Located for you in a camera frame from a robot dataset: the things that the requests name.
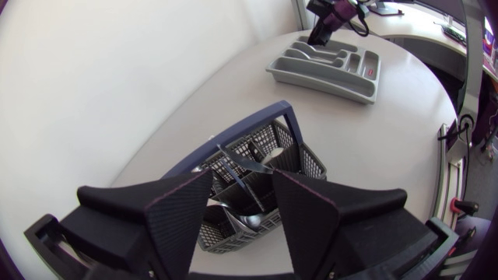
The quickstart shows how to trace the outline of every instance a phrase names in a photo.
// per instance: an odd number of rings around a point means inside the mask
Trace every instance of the table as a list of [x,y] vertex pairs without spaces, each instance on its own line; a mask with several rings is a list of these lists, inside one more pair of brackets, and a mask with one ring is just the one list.
[[[425,222],[436,189],[437,131],[456,118],[443,86],[401,47],[349,30],[339,30],[333,39],[381,56],[374,105],[276,82],[265,67],[292,40],[308,33],[267,40],[229,61],[164,121],[113,186],[157,180],[210,135],[271,103],[287,100],[304,141],[327,167],[328,180],[374,190],[403,188],[408,192],[405,207]],[[292,271],[292,265],[279,227],[237,252],[216,255],[197,246],[191,270],[256,275]]]
[[[467,47],[462,46],[444,35],[443,31],[441,31],[441,26],[434,24],[434,22],[443,23],[443,15],[435,16],[434,14],[425,12],[421,10],[424,8],[419,5],[404,5],[397,3],[385,3],[385,5],[402,10],[404,15],[379,16],[378,14],[371,12],[366,18],[366,23],[373,35],[384,39],[407,38],[423,40],[443,46],[464,57],[467,55]],[[353,18],[351,23],[355,26],[363,26],[359,21],[358,16]],[[465,33],[463,26],[459,26],[458,29],[462,30],[462,33]],[[482,68],[486,74],[498,81],[498,76],[486,61],[486,58],[483,58]]]

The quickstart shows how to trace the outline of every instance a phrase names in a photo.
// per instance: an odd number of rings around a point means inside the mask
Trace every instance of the gray plastic cutlery tray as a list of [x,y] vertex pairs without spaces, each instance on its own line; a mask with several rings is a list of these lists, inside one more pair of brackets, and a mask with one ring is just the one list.
[[268,67],[279,82],[320,90],[360,103],[377,98],[379,55],[343,42],[310,46],[308,37],[292,42]]

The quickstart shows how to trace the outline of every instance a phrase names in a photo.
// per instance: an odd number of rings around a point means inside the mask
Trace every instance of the desk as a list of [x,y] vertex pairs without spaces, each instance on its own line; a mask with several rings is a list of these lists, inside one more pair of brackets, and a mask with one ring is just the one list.
[[[444,35],[441,26],[434,24],[434,22],[443,22],[442,15],[438,17],[420,9],[416,9],[415,7],[424,9],[419,5],[403,5],[397,3],[385,3],[385,5],[402,10],[404,15],[379,16],[378,14],[371,12],[365,20],[373,35],[384,39],[406,38],[422,40],[443,46],[463,57],[467,55],[466,47]],[[363,26],[358,20],[358,16],[353,18],[351,23],[355,26]],[[459,26],[459,29],[465,31],[462,26]],[[489,63],[485,58],[482,67],[486,74],[498,81],[498,76],[494,72],[494,69],[489,66]]]
[[[374,190],[403,188],[408,192],[405,207],[425,222],[437,181],[437,131],[456,118],[443,86],[401,47],[349,30],[339,30],[334,40],[381,56],[374,105],[276,82],[265,67],[292,40],[308,33],[267,40],[229,61],[164,121],[113,185],[157,180],[210,135],[271,103],[287,100],[304,141],[327,167],[328,180]],[[237,252],[216,255],[197,246],[191,270],[255,275],[292,271],[292,265],[279,227]]]

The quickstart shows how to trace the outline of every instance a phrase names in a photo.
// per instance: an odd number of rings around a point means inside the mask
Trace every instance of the gray wire basket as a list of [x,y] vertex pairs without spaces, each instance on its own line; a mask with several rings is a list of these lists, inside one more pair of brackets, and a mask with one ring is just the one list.
[[[284,117],[287,126],[279,123],[277,117]],[[285,100],[261,109],[211,138],[163,178],[210,168],[213,170],[212,199],[228,204],[240,215],[267,213],[258,230],[254,231],[244,228],[244,224],[239,223],[226,208],[206,207],[198,244],[211,253],[239,250],[282,223],[271,175],[251,172],[237,165],[220,151],[221,146],[256,162],[261,162],[274,149],[283,148],[266,165],[326,179],[325,166],[304,144],[294,110]]]
[[[255,159],[254,152],[250,151],[251,147],[256,148],[262,155],[270,153],[275,148],[284,148],[280,155],[268,163],[269,166],[302,173],[313,178],[326,179],[326,169],[320,160],[306,144],[297,145],[289,130],[278,121],[272,121],[227,146],[242,156],[258,160]],[[211,168],[215,174],[211,198],[229,203],[244,215],[261,212],[254,198],[247,194],[223,167],[222,160],[228,163],[228,166],[244,183],[251,186],[257,199],[270,212],[263,218],[260,229],[256,233],[248,233],[230,220],[225,208],[208,207],[198,236],[198,243],[203,250],[215,254],[239,250],[281,225],[271,175],[245,170],[222,152],[217,152],[201,165],[202,169]]]

